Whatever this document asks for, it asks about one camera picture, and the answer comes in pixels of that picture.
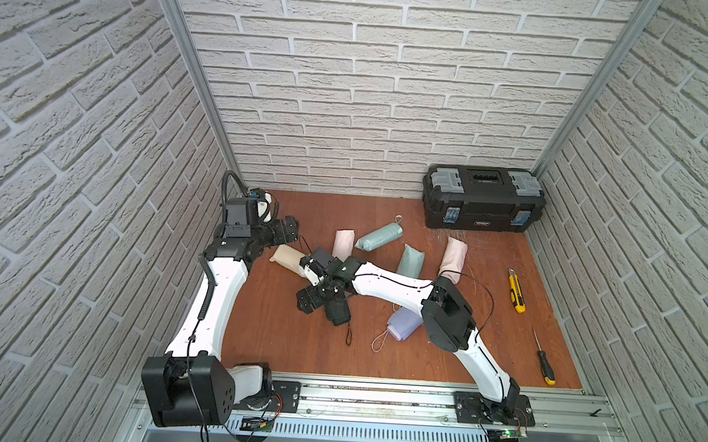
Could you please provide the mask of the beige umbrella sleeve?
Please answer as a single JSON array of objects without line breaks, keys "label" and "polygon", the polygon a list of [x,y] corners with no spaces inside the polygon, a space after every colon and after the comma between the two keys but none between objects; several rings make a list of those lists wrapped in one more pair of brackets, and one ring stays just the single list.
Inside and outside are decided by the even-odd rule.
[{"label": "beige umbrella sleeve", "polygon": [[284,267],[285,269],[288,269],[289,271],[292,271],[305,279],[305,272],[303,271],[303,266],[301,266],[302,258],[305,258],[305,254],[301,251],[298,251],[288,245],[280,245],[270,257],[269,261],[271,263],[277,263],[281,267]]}]

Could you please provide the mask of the light pink sleeved umbrella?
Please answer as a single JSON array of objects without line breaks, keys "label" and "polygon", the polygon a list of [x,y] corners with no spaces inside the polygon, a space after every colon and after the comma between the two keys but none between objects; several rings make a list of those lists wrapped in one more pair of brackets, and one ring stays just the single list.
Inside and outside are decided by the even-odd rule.
[{"label": "light pink sleeved umbrella", "polygon": [[338,230],[335,233],[335,240],[332,255],[344,262],[353,252],[355,245],[355,231],[353,230]]}]

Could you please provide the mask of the black umbrella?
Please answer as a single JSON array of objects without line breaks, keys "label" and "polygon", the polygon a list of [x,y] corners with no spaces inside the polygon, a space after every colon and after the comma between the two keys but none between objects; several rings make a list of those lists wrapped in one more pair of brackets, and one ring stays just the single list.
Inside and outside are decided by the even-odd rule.
[{"label": "black umbrella", "polygon": [[349,310],[348,300],[341,297],[330,300],[325,304],[325,315],[334,326],[348,326],[345,344],[351,346],[353,334],[351,330],[351,310]]}]

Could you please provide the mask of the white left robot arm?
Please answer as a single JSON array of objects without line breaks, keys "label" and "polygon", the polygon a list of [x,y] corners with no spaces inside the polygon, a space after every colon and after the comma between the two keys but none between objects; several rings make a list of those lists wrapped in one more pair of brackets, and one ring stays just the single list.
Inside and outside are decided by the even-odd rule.
[{"label": "white left robot arm", "polygon": [[200,287],[187,320],[166,353],[148,358],[141,371],[155,426],[223,425],[234,406],[263,405],[273,398],[268,364],[226,368],[221,364],[221,347],[233,305],[254,261],[266,248],[293,243],[298,235],[294,217],[217,227],[212,243],[199,256],[206,284]]}]

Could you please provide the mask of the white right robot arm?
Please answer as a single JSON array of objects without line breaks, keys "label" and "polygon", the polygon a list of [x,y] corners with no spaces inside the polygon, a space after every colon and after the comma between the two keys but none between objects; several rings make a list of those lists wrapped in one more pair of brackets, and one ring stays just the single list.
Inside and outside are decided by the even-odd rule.
[{"label": "white right robot arm", "polygon": [[342,262],[324,249],[302,257],[300,266],[310,282],[297,293],[297,308],[304,314],[324,309],[332,324],[342,326],[351,321],[349,299],[354,295],[399,305],[423,318],[431,343],[453,353],[466,368],[483,398],[484,417],[515,417],[521,388],[494,360],[471,306],[451,280],[408,278],[356,257]]}]

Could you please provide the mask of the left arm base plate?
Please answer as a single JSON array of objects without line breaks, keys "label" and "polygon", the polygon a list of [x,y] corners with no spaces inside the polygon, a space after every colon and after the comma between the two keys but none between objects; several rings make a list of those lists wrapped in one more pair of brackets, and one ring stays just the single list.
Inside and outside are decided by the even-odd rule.
[{"label": "left arm base plate", "polygon": [[236,410],[267,412],[275,414],[295,414],[301,397],[301,383],[274,378],[271,384],[266,384],[257,395],[250,396],[236,403]]}]

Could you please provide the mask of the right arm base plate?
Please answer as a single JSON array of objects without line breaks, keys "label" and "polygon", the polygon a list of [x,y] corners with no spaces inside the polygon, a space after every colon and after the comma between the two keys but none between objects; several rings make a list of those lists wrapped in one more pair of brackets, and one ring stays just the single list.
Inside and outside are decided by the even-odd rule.
[{"label": "right arm base plate", "polygon": [[475,392],[453,392],[455,413],[459,424],[535,426],[536,420],[526,395],[510,397],[505,402],[491,402]]}]

